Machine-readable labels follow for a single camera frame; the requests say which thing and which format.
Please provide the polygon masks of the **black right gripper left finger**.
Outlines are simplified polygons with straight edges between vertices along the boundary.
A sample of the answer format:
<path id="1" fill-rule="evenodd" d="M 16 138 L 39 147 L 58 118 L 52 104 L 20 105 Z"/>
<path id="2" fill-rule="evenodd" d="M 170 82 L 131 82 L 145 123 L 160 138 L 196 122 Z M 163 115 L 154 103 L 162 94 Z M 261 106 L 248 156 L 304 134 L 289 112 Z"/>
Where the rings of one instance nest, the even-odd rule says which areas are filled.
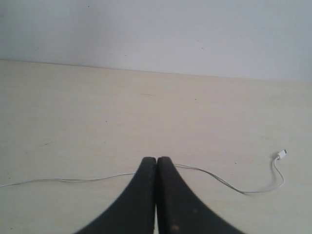
<path id="1" fill-rule="evenodd" d="M 79 234 L 152 234 L 156 159 L 145 157 L 120 196 Z"/>

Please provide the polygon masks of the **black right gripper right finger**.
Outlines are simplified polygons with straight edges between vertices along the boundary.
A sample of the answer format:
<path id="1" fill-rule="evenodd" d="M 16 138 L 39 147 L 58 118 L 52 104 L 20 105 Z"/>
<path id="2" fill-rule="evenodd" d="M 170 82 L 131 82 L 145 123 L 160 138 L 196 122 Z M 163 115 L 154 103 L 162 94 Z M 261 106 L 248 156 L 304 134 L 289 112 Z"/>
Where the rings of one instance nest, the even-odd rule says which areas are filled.
<path id="1" fill-rule="evenodd" d="M 157 160 L 156 210 L 160 234 L 240 234 L 189 188 L 169 157 Z"/>

